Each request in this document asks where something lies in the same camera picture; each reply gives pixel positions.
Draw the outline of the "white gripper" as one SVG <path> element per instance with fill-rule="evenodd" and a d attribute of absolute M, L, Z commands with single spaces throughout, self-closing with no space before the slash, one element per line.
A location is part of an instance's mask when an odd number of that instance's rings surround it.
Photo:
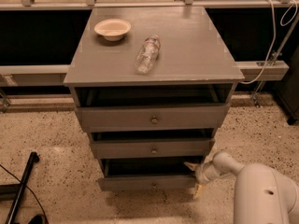
<path fill-rule="evenodd" d="M 220 173 L 218 172 L 212 161 L 202 163 L 200 165 L 198 163 L 191 163 L 185 161 L 184 165 L 195 172 L 196 180 L 199 183 L 196 184 L 194 187 L 194 199 L 199 198 L 203 191 L 204 186 L 200 184 L 208 184 L 220 176 Z"/>

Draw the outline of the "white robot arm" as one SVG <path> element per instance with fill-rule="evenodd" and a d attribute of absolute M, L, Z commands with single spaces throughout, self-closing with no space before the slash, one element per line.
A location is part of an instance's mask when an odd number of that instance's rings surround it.
<path fill-rule="evenodd" d="M 299 224 L 299 185 L 260 163 L 243 164 L 220 151 L 203 164 L 185 162 L 196 187 L 235 176 L 234 224 Z"/>

